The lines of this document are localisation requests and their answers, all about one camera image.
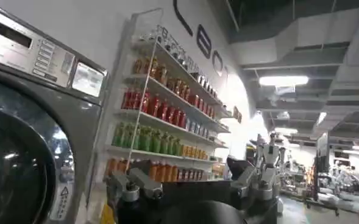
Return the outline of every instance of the floor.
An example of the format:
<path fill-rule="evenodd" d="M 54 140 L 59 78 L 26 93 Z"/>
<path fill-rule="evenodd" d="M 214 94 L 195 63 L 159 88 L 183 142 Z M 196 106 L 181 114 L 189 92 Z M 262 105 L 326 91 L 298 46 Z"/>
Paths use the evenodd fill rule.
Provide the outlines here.
<path fill-rule="evenodd" d="M 339 210 L 339 217 L 335 212 L 312 206 L 307 209 L 303 203 L 290 198 L 282 198 L 283 215 L 278 224 L 358 224 L 358 214 Z"/>

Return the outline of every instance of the ceiling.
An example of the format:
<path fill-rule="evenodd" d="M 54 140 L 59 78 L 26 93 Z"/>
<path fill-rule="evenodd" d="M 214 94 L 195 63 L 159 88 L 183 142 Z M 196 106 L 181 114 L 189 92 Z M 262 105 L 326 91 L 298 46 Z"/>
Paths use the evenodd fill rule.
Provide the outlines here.
<path fill-rule="evenodd" d="M 231 48 L 268 128 L 296 128 L 293 141 L 309 144 L 324 132 L 335 145 L 359 144 L 359 0 L 228 2 L 238 26 Z M 292 93 L 258 84 L 298 74 L 310 79 Z"/>

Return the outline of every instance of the green bottle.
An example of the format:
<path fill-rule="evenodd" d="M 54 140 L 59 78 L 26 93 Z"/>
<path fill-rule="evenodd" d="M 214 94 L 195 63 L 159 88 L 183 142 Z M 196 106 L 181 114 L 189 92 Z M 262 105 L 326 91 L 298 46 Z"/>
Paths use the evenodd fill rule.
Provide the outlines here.
<path fill-rule="evenodd" d="M 114 131 L 112 145 L 122 147 L 124 140 L 124 123 L 120 122 Z"/>
<path fill-rule="evenodd" d="M 138 150 L 140 148 L 140 126 L 137 127 L 135 134 L 136 136 L 135 136 L 135 142 L 133 143 L 133 149 Z"/>
<path fill-rule="evenodd" d="M 160 151 L 161 154 L 168 153 L 168 133 L 165 132 L 162 136 L 162 140 L 160 140 Z"/>
<path fill-rule="evenodd" d="M 172 154 L 173 155 L 180 155 L 180 139 L 179 138 L 175 138 L 174 139 L 174 144 L 172 147 Z"/>
<path fill-rule="evenodd" d="M 173 155 L 174 154 L 174 137 L 172 135 L 168 136 L 168 149 L 167 149 L 167 154 L 169 155 Z"/>
<path fill-rule="evenodd" d="M 140 145 L 139 149 L 144 151 L 150 151 L 151 148 L 151 132 L 150 127 L 142 127 L 140 133 Z"/>
<path fill-rule="evenodd" d="M 160 131 L 155 130 L 152 133 L 152 145 L 151 145 L 151 151 L 155 153 L 160 152 Z"/>
<path fill-rule="evenodd" d="M 133 124 L 128 124 L 125 127 L 125 134 L 124 134 L 124 142 L 123 142 L 123 148 L 129 149 L 130 145 L 132 143 L 132 134 L 135 129 L 135 126 Z"/>

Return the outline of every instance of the white shelf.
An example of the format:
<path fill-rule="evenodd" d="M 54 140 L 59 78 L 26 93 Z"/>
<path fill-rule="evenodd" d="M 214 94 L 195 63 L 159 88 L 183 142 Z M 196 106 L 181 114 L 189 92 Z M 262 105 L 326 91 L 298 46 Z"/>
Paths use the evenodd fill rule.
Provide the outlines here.
<path fill-rule="evenodd" d="M 109 153 L 110 152 L 129 153 L 129 149 L 124 149 L 124 148 L 117 147 L 117 146 L 112 146 L 112 145 L 107 145 L 106 146 L 106 151 L 108 151 Z M 135 150 L 135 149 L 132 150 L 132 154 L 149 155 L 149 156 L 164 158 L 164 159 L 167 159 L 167 160 L 179 159 L 179 160 L 186 160 L 186 161 L 194 161 L 194 162 L 198 162 L 198 163 L 210 163 L 210 164 L 216 163 L 216 161 L 210 161 L 210 160 L 205 160 L 205 159 L 196 159 L 196 158 L 190 158 L 190 157 L 184 157 L 184 156 L 174 156 L 174 155 L 147 152 L 147 151 L 141 151 L 141 150 Z"/>
<path fill-rule="evenodd" d="M 146 74 L 134 74 L 126 77 L 125 83 L 132 85 L 144 85 L 146 80 Z M 147 85 L 151 94 L 159 94 L 161 99 L 167 99 L 168 103 L 173 104 L 175 107 L 179 107 L 186 113 L 188 117 L 190 117 L 192 121 L 196 121 L 198 124 L 211 131 L 218 133 L 229 133 L 229 131 L 219 122 L 215 121 L 213 118 L 204 114 L 204 112 L 202 112 L 200 109 L 194 107 L 192 104 L 182 99 L 180 96 L 162 85 L 156 79 L 149 78 Z"/>
<path fill-rule="evenodd" d="M 152 55 L 154 43 L 154 41 L 139 41 L 133 45 L 136 49 L 141 49 L 147 55 Z M 218 117 L 223 115 L 221 113 L 224 113 L 225 109 L 223 109 L 221 102 L 206 91 L 206 89 L 204 89 L 204 87 L 202 87 L 201 84 L 199 84 L 197 80 L 191 76 L 191 74 L 159 43 L 156 44 L 155 56 L 158 58 L 159 62 L 164 63 L 167 66 L 169 71 L 173 71 L 170 72 L 170 74 L 175 74 L 184 80 L 193 94 L 197 94 L 207 104 L 213 105 Z"/>
<path fill-rule="evenodd" d="M 118 110 L 115 112 L 115 114 L 123 119 L 128 119 L 132 122 L 134 122 L 138 116 L 139 111 L 138 110 Z M 153 117 L 149 114 L 140 112 L 140 124 L 141 125 L 148 125 L 154 128 L 157 128 L 161 131 L 167 131 L 171 135 L 175 135 L 178 138 L 183 138 L 186 140 L 189 140 L 194 143 L 199 144 L 205 144 L 212 146 L 214 148 L 226 148 L 226 146 L 219 144 L 217 142 L 213 142 L 205 137 L 196 135 L 192 132 L 187 131 L 184 128 L 175 126 L 173 124 L 170 124 L 168 122 L 165 122 L 157 117 Z"/>

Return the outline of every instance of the control panel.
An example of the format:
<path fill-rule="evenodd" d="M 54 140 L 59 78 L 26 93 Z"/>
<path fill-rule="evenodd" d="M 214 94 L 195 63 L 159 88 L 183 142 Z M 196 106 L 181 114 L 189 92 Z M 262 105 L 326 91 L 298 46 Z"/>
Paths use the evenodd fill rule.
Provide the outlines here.
<path fill-rule="evenodd" d="M 64 88 L 99 97 L 106 72 L 0 14 L 0 63 Z"/>

